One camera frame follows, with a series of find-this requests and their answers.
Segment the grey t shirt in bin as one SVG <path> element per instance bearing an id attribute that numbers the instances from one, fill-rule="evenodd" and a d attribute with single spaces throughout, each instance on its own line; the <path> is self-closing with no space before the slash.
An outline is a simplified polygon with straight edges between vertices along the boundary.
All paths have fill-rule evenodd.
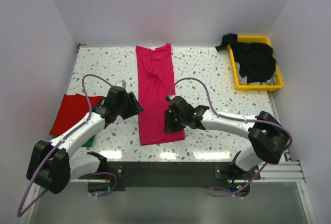
<path id="1" fill-rule="evenodd" d="M 255 76 L 246 74 L 244 72 L 244 76 L 240 73 L 240 64 L 236 63 L 236 71 L 237 71 L 237 77 L 238 82 L 241 85 L 257 85 L 257 86 L 268 86 L 268 85 L 276 85 L 276 71 L 273 72 L 273 74 L 265 81 L 262 81 L 261 78 L 257 78 Z"/>

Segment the yellow plastic bin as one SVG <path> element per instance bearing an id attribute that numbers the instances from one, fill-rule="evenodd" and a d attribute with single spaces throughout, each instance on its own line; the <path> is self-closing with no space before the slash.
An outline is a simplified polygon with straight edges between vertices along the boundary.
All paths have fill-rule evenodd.
<path id="1" fill-rule="evenodd" d="M 237 41 L 245 42 L 245 43 L 264 43 L 272 47 L 272 44 L 267 36 L 261 35 L 238 35 Z M 273 76 L 273 84 L 266 84 L 266 83 L 253 83 L 253 84 L 241 84 L 239 80 L 239 72 L 237 70 L 236 61 L 234 59 L 233 49 L 228 45 L 227 50 L 230 55 L 230 63 L 232 66 L 233 71 L 233 78 L 234 84 L 237 91 L 267 91 L 267 92 L 274 92 L 277 91 L 284 86 L 284 81 L 281 75 L 281 71 L 279 69 L 278 64 L 276 63 L 276 69 Z"/>

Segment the aluminium frame rail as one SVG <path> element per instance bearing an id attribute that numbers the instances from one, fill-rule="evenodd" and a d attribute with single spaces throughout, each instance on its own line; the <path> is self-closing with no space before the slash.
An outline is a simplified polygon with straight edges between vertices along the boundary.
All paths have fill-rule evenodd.
<path id="1" fill-rule="evenodd" d="M 269 183 L 305 183 L 306 179 L 299 160 L 292 159 L 285 150 L 277 165 L 267 165 L 260 173 L 260 181 Z"/>

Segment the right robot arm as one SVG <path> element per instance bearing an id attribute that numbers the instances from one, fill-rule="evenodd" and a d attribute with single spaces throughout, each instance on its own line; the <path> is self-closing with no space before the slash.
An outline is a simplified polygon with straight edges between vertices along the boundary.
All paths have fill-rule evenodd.
<path id="1" fill-rule="evenodd" d="M 236 153 L 228 172 L 241 179 L 262 162 L 277 165 L 288 144 L 289 135 L 276 119 L 262 111 L 257 116 L 225 115 L 211 107 L 193 107 L 183 97 L 167 97 L 168 109 L 164 111 L 166 133 L 181 131 L 186 127 L 216 130 L 233 134 L 250 141 L 251 146 Z"/>

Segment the red folded t shirt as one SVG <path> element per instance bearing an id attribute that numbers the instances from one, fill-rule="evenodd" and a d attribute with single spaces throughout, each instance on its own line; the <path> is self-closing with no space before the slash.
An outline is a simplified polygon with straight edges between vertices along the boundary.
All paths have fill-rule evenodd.
<path id="1" fill-rule="evenodd" d="M 89 111 L 84 95 L 65 94 L 49 135 L 58 137 L 79 122 Z"/>

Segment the pink t shirt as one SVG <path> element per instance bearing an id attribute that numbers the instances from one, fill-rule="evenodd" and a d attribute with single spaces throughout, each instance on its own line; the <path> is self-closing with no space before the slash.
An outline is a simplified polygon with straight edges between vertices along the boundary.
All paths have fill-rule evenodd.
<path id="1" fill-rule="evenodd" d="M 138 102 L 144 112 L 138 115 L 141 145 L 163 144 L 185 139 L 183 130 L 164 131 L 164 111 L 168 108 L 165 100 L 174 85 L 172 46 L 170 43 L 156 49 L 136 46 L 138 69 Z"/>

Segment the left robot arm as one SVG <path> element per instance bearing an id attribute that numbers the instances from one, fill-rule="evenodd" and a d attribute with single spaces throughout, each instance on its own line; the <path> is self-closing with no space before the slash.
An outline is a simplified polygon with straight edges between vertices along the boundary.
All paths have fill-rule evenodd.
<path id="1" fill-rule="evenodd" d="M 117 117 L 126 120 L 143 111 L 133 92 L 111 86 L 106 97 L 94 106 L 89 104 L 88 112 L 70 129 L 49 142 L 40 140 L 35 144 L 26 178 L 53 194 L 60 193 L 70 180 L 85 175 L 103 178 L 108 172 L 104 156 L 88 152 L 74 159 L 74 153 Z"/>

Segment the green folded t shirt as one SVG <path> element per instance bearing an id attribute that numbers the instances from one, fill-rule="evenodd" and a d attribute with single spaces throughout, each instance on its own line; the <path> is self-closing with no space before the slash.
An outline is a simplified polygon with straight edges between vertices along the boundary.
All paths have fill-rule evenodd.
<path id="1" fill-rule="evenodd" d="M 92 147 L 94 143 L 95 136 L 92 136 L 89 138 L 84 144 L 82 144 L 82 147 Z"/>

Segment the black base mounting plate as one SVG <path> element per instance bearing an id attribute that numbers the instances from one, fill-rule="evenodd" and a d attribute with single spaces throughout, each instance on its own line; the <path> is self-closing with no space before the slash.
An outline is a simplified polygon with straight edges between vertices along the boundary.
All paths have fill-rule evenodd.
<path id="1" fill-rule="evenodd" d="M 109 175 L 84 175 L 90 192 L 102 192 L 115 186 L 117 191 L 129 187 L 209 188 L 222 187 L 234 192 L 252 179 L 258 166 L 249 171 L 236 169 L 231 162 L 108 162 Z"/>

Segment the black t shirt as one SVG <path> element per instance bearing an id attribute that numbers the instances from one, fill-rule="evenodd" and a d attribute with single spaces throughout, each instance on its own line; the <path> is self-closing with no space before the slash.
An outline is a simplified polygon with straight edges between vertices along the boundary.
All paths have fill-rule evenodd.
<path id="1" fill-rule="evenodd" d="M 240 64 L 240 73 L 267 80 L 276 69 L 276 60 L 273 48 L 264 43 L 245 43 L 237 41 L 237 34 L 226 34 L 222 37 L 220 45 L 215 46 L 217 51 L 230 45 L 233 49 L 234 59 Z"/>

